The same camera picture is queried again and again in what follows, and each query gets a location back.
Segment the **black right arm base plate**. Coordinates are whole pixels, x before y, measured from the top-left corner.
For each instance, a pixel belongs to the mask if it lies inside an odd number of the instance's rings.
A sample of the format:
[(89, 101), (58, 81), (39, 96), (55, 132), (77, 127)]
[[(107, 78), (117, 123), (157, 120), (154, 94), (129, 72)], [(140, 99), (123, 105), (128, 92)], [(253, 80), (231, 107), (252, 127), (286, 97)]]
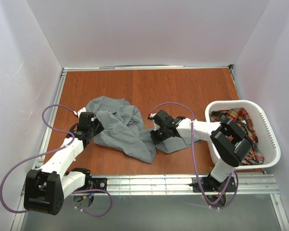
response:
[(200, 187), (202, 186), (203, 191), (206, 192), (221, 192), (226, 186), (226, 192), (234, 192), (236, 189), (236, 183), (234, 177), (230, 177), (227, 183), (227, 178), (223, 182), (218, 182), (210, 174), (204, 177), (198, 177), (200, 184), (198, 183), (197, 177), (192, 178), (192, 183), (189, 184), (193, 188), (194, 193), (200, 193)]

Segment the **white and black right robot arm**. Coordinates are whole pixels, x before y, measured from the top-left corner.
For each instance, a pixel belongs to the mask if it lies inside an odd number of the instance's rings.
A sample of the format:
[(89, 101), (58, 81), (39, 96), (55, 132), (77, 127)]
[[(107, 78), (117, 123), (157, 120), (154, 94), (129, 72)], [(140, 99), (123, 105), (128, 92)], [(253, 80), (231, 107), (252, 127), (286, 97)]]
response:
[(191, 138), (213, 144), (220, 159), (203, 180), (211, 190), (222, 186), (229, 174), (238, 167), (252, 150), (252, 139), (233, 120), (226, 118), (222, 122), (203, 122), (191, 120), (184, 116), (173, 118), (164, 110), (149, 114), (154, 122), (150, 131), (154, 144), (160, 144), (169, 138)]

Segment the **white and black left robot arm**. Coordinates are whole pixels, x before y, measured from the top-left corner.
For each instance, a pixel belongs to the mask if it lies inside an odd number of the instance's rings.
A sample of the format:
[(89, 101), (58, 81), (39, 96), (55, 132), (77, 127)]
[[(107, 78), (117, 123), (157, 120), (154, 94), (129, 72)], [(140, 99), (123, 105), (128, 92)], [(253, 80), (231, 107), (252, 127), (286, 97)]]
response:
[(89, 190), (92, 187), (90, 170), (67, 170), (93, 137), (103, 130), (102, 123), (94, 113), (79, 113), (79, 122), (70, 128), (62, 149), (39, 169), (27, 173), (24, 197), (26, 210), (56, 215), (67, 196), (76, 190)]

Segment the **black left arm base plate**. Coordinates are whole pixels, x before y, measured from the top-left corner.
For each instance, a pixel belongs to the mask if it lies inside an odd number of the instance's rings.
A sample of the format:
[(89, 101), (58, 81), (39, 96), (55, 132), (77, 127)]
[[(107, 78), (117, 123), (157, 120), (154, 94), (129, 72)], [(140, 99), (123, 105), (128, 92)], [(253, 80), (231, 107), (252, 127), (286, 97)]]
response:
[(107, 191), (107, 178), (92, 178), (91, 190), (95, 190), (95, 193), (100, 193), (102, 191)]

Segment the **grey long sleeve shirt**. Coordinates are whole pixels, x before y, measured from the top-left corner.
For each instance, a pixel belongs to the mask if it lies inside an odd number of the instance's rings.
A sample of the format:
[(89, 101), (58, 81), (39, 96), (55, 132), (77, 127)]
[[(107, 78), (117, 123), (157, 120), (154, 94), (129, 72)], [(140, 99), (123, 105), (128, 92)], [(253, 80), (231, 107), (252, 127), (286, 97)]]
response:
[(191, 146), (190, 137), (172, 137), (155, 145), (150, 136), (154, 128), (145, 128), (139, 109), (125, 99), (101, 96), (89, 101), (85, 108), (95, 113), (104, 127), (94, 137), (95, 144), (122, 151), (145, 163), (153, 162), (157, 150), (170, 154)]

